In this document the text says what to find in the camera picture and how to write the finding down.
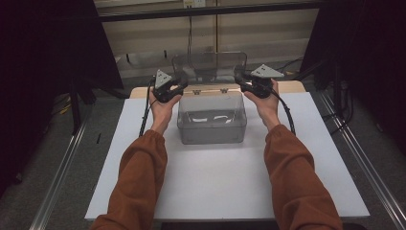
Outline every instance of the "person's right arm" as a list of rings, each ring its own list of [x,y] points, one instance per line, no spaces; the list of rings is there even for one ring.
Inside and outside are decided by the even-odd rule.
[[[342,229],[330,194],[314,172],[313,157],[305,145],[278,118],[278,99],[244,95],[257,106],[268,128],[264,160],[272,184],[275,218],[284,229]]]

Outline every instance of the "gray plastic box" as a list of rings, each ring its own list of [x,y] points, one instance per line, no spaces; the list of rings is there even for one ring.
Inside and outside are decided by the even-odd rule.
[[[179,102],[177,125],[185,145],[242,142],[247,126],[242,94],[184,96]]]

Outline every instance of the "white paper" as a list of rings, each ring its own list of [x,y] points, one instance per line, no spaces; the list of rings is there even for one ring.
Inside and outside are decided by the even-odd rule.
[[[330,192],[340,217],[369,212],[308,93],[282,94],[297,136],[312,152],[316,173]],[[177,105],[165,132],[168,165],[155,210],[157,220],[273,219],[271,185],[263,162],[265,135],[255,105],[244,97],[245,138],[238,144],[183,145],[176,125]],[[86,219],[107,211],[125,149],[138,137],[144,99],[125,101]],[[280,104],[281,122],[289,127]],[[150,127],[152,117],[147,121]]]

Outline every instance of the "person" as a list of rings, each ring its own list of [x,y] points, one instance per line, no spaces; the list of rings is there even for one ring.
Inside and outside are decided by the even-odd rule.
[[[278,83],[272,82],[274,90],[279,92]],[[257,106],[268,129],[264,161],[280,229],[342,229],[333,200],[314,172],[312,155],[281,125],[279,100],[275,96],[259,99],[250,92],[244,95]],[[152,105],[152,126],[124,152],[107,214],[98,216],[91,229],[150,229],[168,161],[163,133],[180,98],[178,95],[168,103]],[[155,100],[150,94],[150,101]]]

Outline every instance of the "rust-colored sweater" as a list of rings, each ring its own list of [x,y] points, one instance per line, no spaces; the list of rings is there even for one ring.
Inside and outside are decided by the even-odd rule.
[[[331,196],[302,142],[283,125],[275,126],[265,140],[265,164],[281,230],[342,229]],[[91,229],[150,229],[167,161],[161,134],[148,130],[135,140],[122,157],[107,214],[98,216]]]

